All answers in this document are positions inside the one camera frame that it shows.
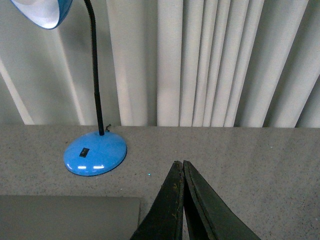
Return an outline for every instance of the vertical blind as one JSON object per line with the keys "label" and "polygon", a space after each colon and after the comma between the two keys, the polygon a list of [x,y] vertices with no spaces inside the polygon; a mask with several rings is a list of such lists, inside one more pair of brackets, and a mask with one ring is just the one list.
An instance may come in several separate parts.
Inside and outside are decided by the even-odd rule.
{"label": "vertical blind", "polygon": [[[320,127],[320,1],[95,0],[104,123]],[[0,4],[0,123],[96,125],[89,17]]]}

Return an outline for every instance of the blue desk lamp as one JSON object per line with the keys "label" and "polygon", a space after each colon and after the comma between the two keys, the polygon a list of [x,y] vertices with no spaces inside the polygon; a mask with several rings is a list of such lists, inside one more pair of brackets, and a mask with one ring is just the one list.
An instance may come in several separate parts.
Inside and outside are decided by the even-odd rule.
{"label": "blue desk lamp", "polygon": [[[67,16],[72,0],[11,0],[29,20],[44,29],[58,27]],[[99,79],[96,20],[90,0],[84,0],[90,17],[94,100],[98,131],[87,133],[73,141],[64,152],[66,168],[77,175],[95,176],[117,167],[126,157],[127,145],[119,135],[104,130]]]}

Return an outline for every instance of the blue lamp base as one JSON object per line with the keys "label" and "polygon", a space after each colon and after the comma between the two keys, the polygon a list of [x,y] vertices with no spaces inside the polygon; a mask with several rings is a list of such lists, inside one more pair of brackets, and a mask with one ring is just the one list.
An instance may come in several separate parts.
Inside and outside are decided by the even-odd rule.
{"label": "blue lamp base", "polygon": [[64,152],[65,167],[80,176],[104,174],[117,167],[126,157],[125,140],[112,132],[103,136],[98,131],[73,141]]}

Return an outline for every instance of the granite countertop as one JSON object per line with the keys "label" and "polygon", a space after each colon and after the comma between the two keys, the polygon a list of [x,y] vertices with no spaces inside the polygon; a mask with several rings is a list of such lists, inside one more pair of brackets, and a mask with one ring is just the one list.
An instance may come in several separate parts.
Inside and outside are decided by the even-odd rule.
{"label": "granite countertop", "polygon": [[187,160],[261,239],[320,239],[320,129],[110,127],[127,143],[122,164],[70,173],[64,150],[96,129],[0,125],[0,195],[139,197],[141,221],[173,161]]}

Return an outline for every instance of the blue lamp shade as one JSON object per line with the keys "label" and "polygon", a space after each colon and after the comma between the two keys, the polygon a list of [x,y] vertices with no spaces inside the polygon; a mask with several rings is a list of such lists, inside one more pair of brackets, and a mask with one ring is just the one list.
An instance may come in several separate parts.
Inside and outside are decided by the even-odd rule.
{"label": "blue lamp shade", "polygon": [[11,0],[19,11],[36,25],[54,29],[67,16],[72,0]]}

